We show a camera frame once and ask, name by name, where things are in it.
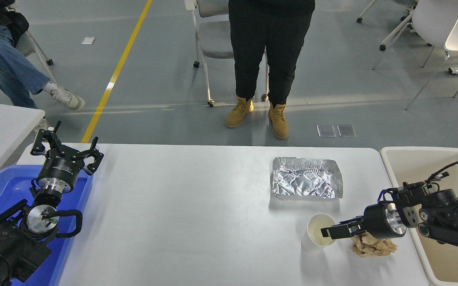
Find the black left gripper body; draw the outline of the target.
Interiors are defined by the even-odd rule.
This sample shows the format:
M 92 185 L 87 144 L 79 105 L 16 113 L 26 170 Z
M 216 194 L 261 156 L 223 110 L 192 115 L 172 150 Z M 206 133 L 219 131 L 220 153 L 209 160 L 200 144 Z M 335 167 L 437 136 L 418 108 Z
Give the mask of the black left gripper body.
M 45 155 L 42 170 L 36 178 L 40 188 L 73 188 L 78 174 L 83 168 L 80 158 L 62 158 L 58 155 Z

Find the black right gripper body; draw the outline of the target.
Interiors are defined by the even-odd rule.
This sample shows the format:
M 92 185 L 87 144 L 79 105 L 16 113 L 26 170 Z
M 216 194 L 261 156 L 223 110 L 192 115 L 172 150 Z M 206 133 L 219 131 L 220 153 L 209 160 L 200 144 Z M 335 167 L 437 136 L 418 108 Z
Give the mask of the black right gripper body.
M 367 206 L 363 213 L 362 228 L 376 239 L 392 237 L 392 229 L 387 222 L 388 203 L 376 203 Z

